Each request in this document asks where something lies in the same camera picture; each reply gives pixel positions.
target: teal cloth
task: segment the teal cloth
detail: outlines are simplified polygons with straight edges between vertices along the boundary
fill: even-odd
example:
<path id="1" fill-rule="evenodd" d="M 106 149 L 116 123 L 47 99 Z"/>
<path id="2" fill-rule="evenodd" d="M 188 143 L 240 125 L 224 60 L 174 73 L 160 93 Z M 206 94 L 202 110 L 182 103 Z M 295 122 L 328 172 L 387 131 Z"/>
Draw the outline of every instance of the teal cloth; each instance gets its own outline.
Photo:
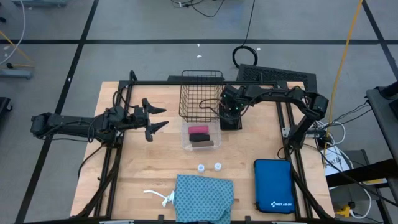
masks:
<path id="1" fill-rule="evenodd" d="M 234 188 L 231 180 L 177 175 L 174 205 L 176 222 L 231 223 Z"/>

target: wooden table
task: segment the wooden table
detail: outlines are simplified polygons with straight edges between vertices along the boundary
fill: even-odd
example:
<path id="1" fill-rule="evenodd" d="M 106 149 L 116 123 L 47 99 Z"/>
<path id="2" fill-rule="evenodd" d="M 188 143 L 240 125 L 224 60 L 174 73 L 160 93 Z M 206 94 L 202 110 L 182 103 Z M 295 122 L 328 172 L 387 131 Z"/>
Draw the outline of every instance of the wooden table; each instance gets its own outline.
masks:
<path id="1" fill-rule="evenodd" d="M 288 83 L 289 87 L 295 85 L 302 83 Z M 95 115 L 103 113 L 107 107 L 112 107 L 112 95 L 117 86 L 118 82 L 103 82 Z M 164 113 L 152 115 L 150 120 L 153 123 L 170 123 L 154 135 L 153 142 L 145 140 L 143 129 L 126 131 L 112 219 L 156 220 L 158 215 L 163 214 L 166 220 L 175 220 L 175 210 L 171 203 L 163 208 L 162 198 L 154 194 L 144 194 L 143 190 L 155 190 L 168 195 L 175 188 L 177 174 L 190 174 L 233 181 L 232 220 L 244 220 L 246 215 L 250 215 L 252 220 L 294 220 L 294 214 L 261 213 L 254 205 L 253 162 L 256 159 L 277 159 L 277 151 L 282 147 L 276 103 L 262 102 L 254 108 L 249 108 L 242 117 L 242 130 L 221 132 L 223 143 L 218 150 L 193 152 L 185 151 L 181 147 L 180 132 L 183 119 L 178 115 L 179 95 L 179 85 L 133 86 L 131 105 L 141 105 L 141 99 L 146 97 L 153 106 L 167 109 Z M 292 107 L 295 121 L 299 122 L 303 114 L 294 105 Z M 306 139 L 306 143 L 314 145 L 311 139 Z M 85 156 L 90 155 L 99 145 L 98 142 L 88 144 Z M 308 146 L 304 146 L 301 153 L 309 190 L 325 211 L 334 216 L 319 153 Z M 71 215 L 80 212 L 98 189 L 104 154 L 105 149 L 88 160 L 83 167 Z M 221 172 L 212 169 L 216 162 L 222 163 Z M 207 170 L 199 173 L 198 164 L 204 164 Z M 301 191 L 298 190 L 297 194 L 304 217 Z M 105 214 L 107 199 L 106 192 L 101 214 Z"/>

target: wire basket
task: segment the wire basket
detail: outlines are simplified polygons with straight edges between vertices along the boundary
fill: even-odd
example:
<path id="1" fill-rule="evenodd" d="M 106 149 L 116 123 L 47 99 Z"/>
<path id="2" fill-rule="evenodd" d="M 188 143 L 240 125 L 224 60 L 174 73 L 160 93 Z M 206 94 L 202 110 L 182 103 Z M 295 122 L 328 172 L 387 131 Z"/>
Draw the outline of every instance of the wire basket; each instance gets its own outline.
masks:
<path id="1" fill-rule="evenodd" d="M 180 116 L 188 123 L 218 120 L 216 113 L 218 113 L 218 99 L 223 90 L 223 73 L 214 70 L 184 70 L 181 76 Z"/>

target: yellow cable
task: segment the yellow cable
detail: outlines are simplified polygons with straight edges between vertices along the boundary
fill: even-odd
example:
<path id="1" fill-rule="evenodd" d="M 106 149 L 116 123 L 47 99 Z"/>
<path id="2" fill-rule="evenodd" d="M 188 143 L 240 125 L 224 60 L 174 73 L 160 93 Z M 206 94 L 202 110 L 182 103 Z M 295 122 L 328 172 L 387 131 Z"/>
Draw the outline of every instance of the yellow cable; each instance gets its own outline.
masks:
<path id="1" fill-rule="evenodd" d="M 34 68 L 33 65 L 26 65 L 26 64 L 11 64 L 13 67 L 27 67 L 27 68 Z"/>
<path id="2" fill-rule="evenodd" d="M 17 49 L 17 51 L 24 56 L 24 58 L 26 58 L 26 60 L 28 60 L 30 63 L 32 63 L 33 61 L 25 54 L 25 52 L 23 52 L 20 48 L 17 48 L 17 46 L 15 46 L 14 43 L 12 43 L 12 41 L 0 30 L 0 34 L 14 47 Z"/>
<path id="3" fill-rule="evenodd" d="M 349 40 L 351 40 L 351 34 L 353 33 L 353 30 L 354 30 L 356 18 L 358 17 L 358 14 L 361 10 L 362 2 L 363 2 L 363 0 L 359 0 L 359 4 L 356 8 L 354 19 L 351 23 L 351 28 L 349 28 L 349 33 L 348 33 L 348 37 L 347 37 L 347 41 L 346 41 L 346 47 L 344 48 L 343 57 L 341 58 L 340 66 L 338 67 L 337 75 L 335 78 L 335 84 L 333 85 L 333 91 L 331 93 L 331 100 L 330 100 L 329 124 L 331 124 L 331 122 L 333 121 L 333 104 L 335 102 L 337 84 L 338 84 L 338 80 L 340 79 L 341 69 L 343 68 L 344 61 L 346 59 L 346 55 L 347 55 L 347 51 L 348 51 Z M 328 128 L 326 129 L 326 137 L 329 137 L 329 128 L 330 127 L 328 126 Z M 327 143 L 325 143 L 325 148 L 323 150 L 324 155 L 326 155 L 326 147 L 327 147 Z"/>

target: white cable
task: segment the white cable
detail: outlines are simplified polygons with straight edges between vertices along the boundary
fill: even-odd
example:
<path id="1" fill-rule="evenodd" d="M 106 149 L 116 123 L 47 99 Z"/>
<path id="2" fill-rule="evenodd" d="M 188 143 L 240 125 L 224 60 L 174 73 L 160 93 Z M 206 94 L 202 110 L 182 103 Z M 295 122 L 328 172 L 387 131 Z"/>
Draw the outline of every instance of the white cable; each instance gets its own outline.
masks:
<path id="1" fill-rule="evenodd" d="M 326 126 L 327 126 L 327 124 L 325 124 L 325 123 L 323 123 L 323 122 L 321 122 L 321 121 L 316 121 L 317 122 L 317 124 L 320 126 L 320 128 L 325 128 Z M 344 125 L 343 124 L 341 124 L 340 122 L 338 122 L 338 121 L 335 121 L 334 123 L 336 123 L 338 126 L 341 126 L 341 128 L 343 129 L 343 137 L 341 138 L 341 140 L 340 141 L 338 141 L 338 142 L 334 142 L 333 143 L 333 145 L 337 145 L 337 144 L 341 144 L 344 140 L 345 140 L 345 138 L 346 138 L 346 128 L 344 127 Z"/>
<path id="2" fill-rule="evenodd" d="M 344 156 L 348 160 L 349 164 L 351 165 L 351 169 L 354 169 L 353 162 L 351 161 L 351 159 L 349 159 L 347 154 L 345 154 L 341 149 L 339 149 L 339 148 L 337 148 L 337 149 L 340 151 L 341 155 Z M 366 189 L 363 189 L 363 191 L 366 193 L 366 195 L 368 195 L 368 198 L 369 198 L 369 206 L 368 206 L 368 210 L 366 211 L 366 213 L 361 217 L 357 217 L 354 214 L 354 211 L 352 209 L 349 210 L 349 214 L 351 214 L 352 217 L 357 218 L 357 219 L 365 218 L 369 214 L 369 211 L 371 210 L 371 207 L 372 207 L 372 198 L 369 195 L 369 192 Z"/>
<path id="3" fill-rule="evenodd" d="M 352 217 L 357 218 L 357 219 L 365 218 L 365 217 L 369 214 L 369 211 L 371 210 L 371 206 L 372 206 L 372 198 L 371 198 L 371 196 L 369 195 L 369 193 L 368 193 L 368 191 L 367 191 L 366 189 L 363 189 L 363 191 L 365 191 L 365 193 L 366 193 L 366 194 L 368 195 L 368 197 L 369 197 L 369 207 L 368 207 L 368 210 L 366 211 L 365 215 L 363 215 L 363 216 L 361 216 L 361 217 L 357 217 L 357 216 L 354 214 L 354 211 L 353 211 L 352 209 L 349 210 L 349 214 L 351 214 Z"/>
<path id="4" fill-rule="evenodd" d="M 167 197 L 163 196 L 161 193 L 158 193 L 158 192 L 156 192 L 154 190 L 145 190 L 144 193 L 153 193 L 153 194 L 156 194 L 156 195 L 164 198 L 164 201 L 162 202 L 163 207 L 166 207 L 167 202 L 172 202 L 172 204 L 174 204 L 174 190 Z"/>
<path id="5" fill-rule="evenodd" d="M 8 57 L 6 59 L 4 59 L 2 62 L 0 62 L 0 65 L 6 63 L 14 54 L 14 52 L 17 50 L 17 48 L 19 47 L 19 44 L 22 42 L 24 35 L 25 35 L 25 28 L 26 28 L 26 18 L 25 18 L 25 7 L 24 7 L 24 3 L 22 2 L 22 0 L 19 0 L 19 2 L 21 3 L 22 6 L 22 15 L 24 17 L 24 28 L 22 29 L 22 35 L 21 35 L 21 39 L 18 41 L 18 44 L 14 47 L 14 50 L 12 50 L 11 54 L 8 55 Z"/>
<path id="6" fill-rule="evenodd" d="M 343 128 L 343 138 L 341 138 L 340 141 L 335 142 L 335 144 L 340 144 L 340 143 L 342 143 L 342 142 L 344 141 L 344 139 L 346 138 L 346 128 L 344 127 L 343 124 L 341 124 L 341 123 L 338 122 L 338 121 L 335 121 L 335 123 L 336 123 L 336 124 L 339 124 L 339 126 L 341 126 L 341 128 Z"/>

